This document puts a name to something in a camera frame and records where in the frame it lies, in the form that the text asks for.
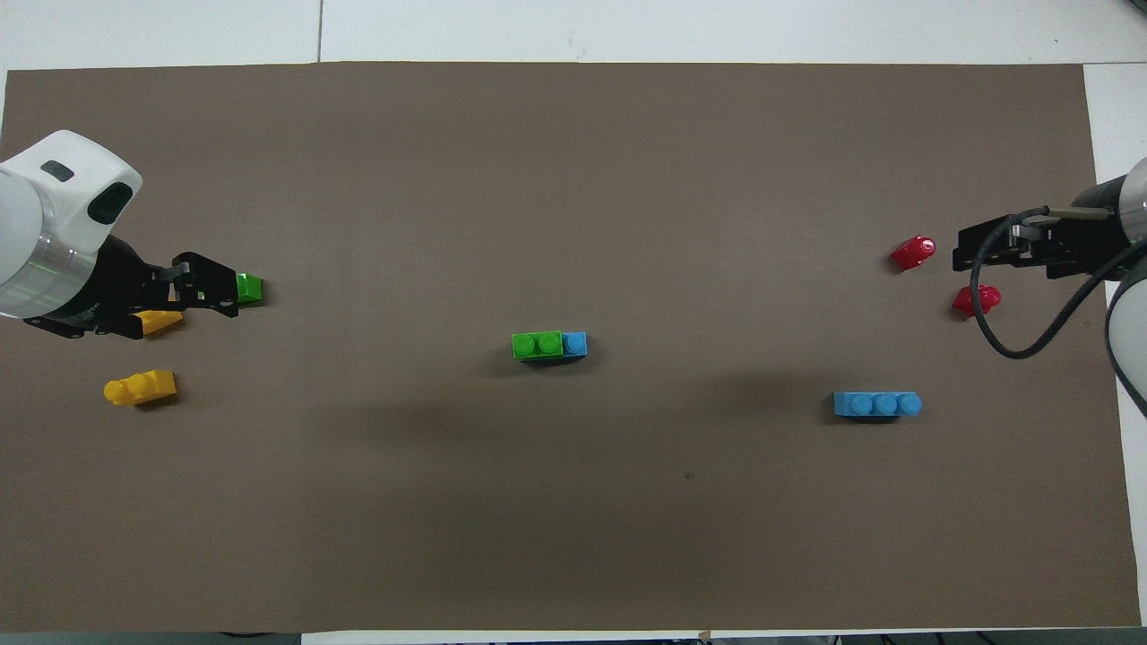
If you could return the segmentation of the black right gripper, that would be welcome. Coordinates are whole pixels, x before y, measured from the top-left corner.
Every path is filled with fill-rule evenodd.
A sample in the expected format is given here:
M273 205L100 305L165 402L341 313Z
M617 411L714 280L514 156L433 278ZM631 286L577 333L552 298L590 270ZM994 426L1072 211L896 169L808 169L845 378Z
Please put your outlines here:
M1005 220L994 218L959 231L952 249L952 270L970 272L976 257L980 257L980 247ZM1022 226L1038 232L1038 238L1027 241L1027 261L1031 266L1045 269L1050 279L1080 274L1098 274L1106 279L1119 273L1119 265L1102 270L1107 262L1125 249L1125 233L1115 215L1105 220L1031 217L1025 218ZM982 262L984 265L1012 264L1020 254L1021 247L1013 244L1009 233L1004 230L988 244Z

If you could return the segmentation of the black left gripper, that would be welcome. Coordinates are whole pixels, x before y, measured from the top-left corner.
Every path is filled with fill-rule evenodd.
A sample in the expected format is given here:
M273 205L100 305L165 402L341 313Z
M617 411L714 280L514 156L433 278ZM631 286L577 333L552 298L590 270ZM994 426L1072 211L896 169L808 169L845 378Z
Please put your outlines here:
M233 269L198 252L177 254L172 261L179 292L237 292L237 274ZM89 333L118 335L140 340L146 335L142 312L173 312L171 285L159 280L161 269L143 261L126 241L108 236L99 247L97 261L91 275L75 297L46 314L28 317L26 325L37 331L81 339ZM226 317L237 317L234 300L180 298L179 310L212 310Z

